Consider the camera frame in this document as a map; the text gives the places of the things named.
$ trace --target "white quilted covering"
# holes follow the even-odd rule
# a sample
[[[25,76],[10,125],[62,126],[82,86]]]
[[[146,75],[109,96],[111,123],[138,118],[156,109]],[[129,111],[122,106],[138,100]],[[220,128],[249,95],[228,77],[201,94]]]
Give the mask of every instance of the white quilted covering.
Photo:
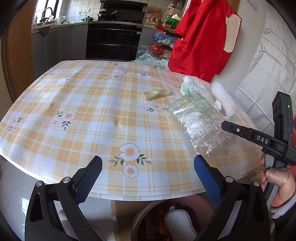
[[[296,40],[278,12],[268,5],[260,44],[235,93],[258,130],[274,134],[271,103],[278,91],[292,98],[296,113]]]

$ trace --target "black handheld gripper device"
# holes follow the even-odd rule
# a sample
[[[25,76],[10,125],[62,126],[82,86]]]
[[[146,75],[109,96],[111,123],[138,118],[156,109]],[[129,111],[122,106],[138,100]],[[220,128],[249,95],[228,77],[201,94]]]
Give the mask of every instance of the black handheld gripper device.
[[[222,123],[222,129],[262,146],[265,155],[265,168],[284,168],[296,165],[296,149],[292,146],[293,112],[291,97],[278,92],[272,102],[274,137],[263,132],[240,126],[228,121]],[[264,196],[270,209],[278,191],[278,186],[267,183]]]

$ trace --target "bubble wrap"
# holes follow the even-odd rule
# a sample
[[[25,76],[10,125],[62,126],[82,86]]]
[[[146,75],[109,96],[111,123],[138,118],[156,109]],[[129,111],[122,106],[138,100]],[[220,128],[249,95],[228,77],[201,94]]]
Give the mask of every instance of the bubble wrap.
[[[226,89],[224,89],[221,83],[214,81],[212,83],[211,92],[221,103],[227,117],[232,117],[237,112],[237,105],[235,104],[235,100],[226,91]]]
[[[225,117],[197,91],[170,104],[167,115],[194,157],[214,156],[236,141],[235,135],[221,129]]]

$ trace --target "plaid tablecloth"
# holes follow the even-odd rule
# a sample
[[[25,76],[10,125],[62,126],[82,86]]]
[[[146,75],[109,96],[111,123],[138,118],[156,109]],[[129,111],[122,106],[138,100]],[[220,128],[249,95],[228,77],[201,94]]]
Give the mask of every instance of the plaid tablecloth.
[[[0,123],[0,154],[46,183],[60,182],[93,156],[103,170],[90,195],[154,200],[203,191],[166,108],[180,98],[183,75],[132,63],[64,61],[39,77]],[[151,101],[143,91],[168,88]],[[255,128],[238,108],[237,123]],[[207,159],[223,175],[243,177],[259,165],[260,147],[244,139]]]

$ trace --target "human hand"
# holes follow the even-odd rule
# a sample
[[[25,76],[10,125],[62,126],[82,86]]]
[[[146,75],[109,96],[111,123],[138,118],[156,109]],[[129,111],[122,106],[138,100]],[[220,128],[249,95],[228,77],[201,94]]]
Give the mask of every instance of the human hand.
[[[260,158],[260,166],[257,172],[258,180],[262,189],[265,189],[265,182],[269,182],[276,186],[279,186],[278,193],[272,202],[272,207],[278,208],[284,205],[294,195],[296,189],[296,183],[292,172],[289,168],[270,168],[265,170],[265,153],[262,153]]]

